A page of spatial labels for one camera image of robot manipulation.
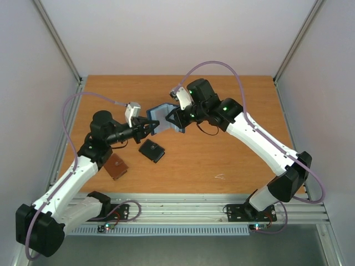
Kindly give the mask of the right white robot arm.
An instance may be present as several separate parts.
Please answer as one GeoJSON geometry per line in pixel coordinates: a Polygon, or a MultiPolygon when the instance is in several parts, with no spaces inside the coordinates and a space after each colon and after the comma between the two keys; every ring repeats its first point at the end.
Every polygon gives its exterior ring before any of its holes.
{"type": "Polygon", "coordinates": [[[255,221],[267,207],[289,202],[308,178],[312,157],[306,151],[298,153],[285,146],[264,130],[236,100],[220,100],[206,79],[198,79],[187,88],[174,88],[170,96],[179,107],[169,112],[165,119],[180,129],[193,122],[207,121],[243,142],[258,155],[275,174],[267,185],[251,194],[242,205],[248,221],[255,221]]]}

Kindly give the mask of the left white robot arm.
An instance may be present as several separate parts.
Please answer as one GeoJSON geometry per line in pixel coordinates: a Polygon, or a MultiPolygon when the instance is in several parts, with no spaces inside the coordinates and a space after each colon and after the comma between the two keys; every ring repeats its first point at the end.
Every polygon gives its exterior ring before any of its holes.
{"type": "Polygon", "coordinates": [[[93,115],[90,132],[75,152],[72,165],[41,198],[31,205],[22,204],[16,211],[16,240],[25,246],[29,260],[35,259],[32,250],[45,257],[53,255],[67,234],[82,223],[104,221],[111,216],[111,199],[100,192],[89,193],[73,207],[68,204],[109,161],[113,144],[130,139],[140,143],[159,124],[141,116],[121,124],[106,110],[93,115]]]}

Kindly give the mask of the dark blue card holder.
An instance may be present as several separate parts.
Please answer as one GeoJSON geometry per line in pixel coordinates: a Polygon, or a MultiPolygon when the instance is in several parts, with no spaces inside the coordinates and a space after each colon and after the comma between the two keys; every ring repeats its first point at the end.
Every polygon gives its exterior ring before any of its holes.
{"type": "Polygon", "coordinates": [[[175,104],[163,103],[146,111],[149,120],[159,121],[159,126],[156,127],[151,133],[152,136],[168,129],[174,129],[176,132],[185,133],[185,129],[178,128],[176,125],[168,122],[165,118],[169,112],[178,107],[179,106],[175,104]]]}

